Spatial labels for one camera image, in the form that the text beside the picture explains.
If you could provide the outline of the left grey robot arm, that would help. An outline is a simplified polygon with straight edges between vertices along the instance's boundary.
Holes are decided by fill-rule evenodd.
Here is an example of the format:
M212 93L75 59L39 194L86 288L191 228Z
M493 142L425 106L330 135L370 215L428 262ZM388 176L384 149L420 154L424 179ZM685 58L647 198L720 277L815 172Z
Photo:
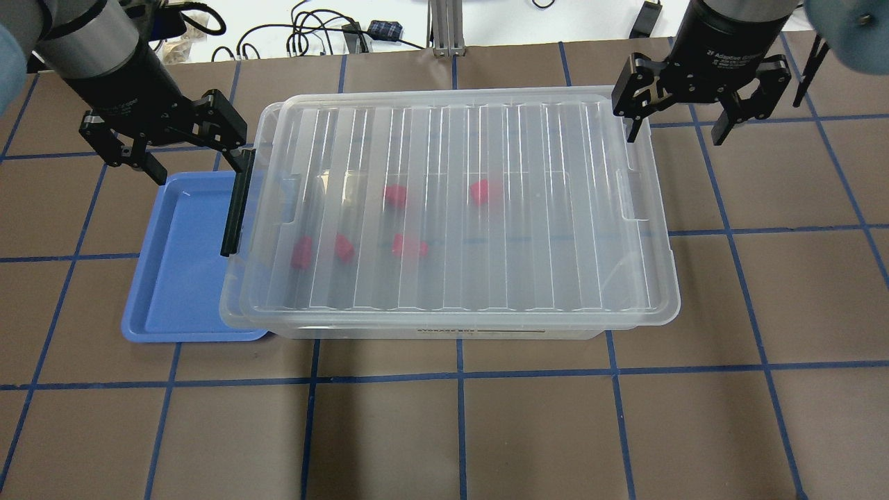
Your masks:
M2 108L38 57L87 104L79 134L109 167L165 184L151 148L187 143L218 151L239 180L253 169L247 123L222 92L189 99L117 1L3 1Z

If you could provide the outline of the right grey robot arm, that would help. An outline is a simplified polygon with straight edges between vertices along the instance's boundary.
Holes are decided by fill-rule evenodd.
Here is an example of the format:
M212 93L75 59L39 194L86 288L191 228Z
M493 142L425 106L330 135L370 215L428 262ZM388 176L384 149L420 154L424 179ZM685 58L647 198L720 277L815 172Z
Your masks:
M642 121L680 103L722 106L711 131L721 145L750 119L771 117L790 84L783 55L768 55L797 9L796 1L692 1L670 53L661 61L629 56L614 85L613 114L624 121L626 140L635 142ZM851 70L887 73L886 1L804 1L816 32L797 86L799 106L828 53Z

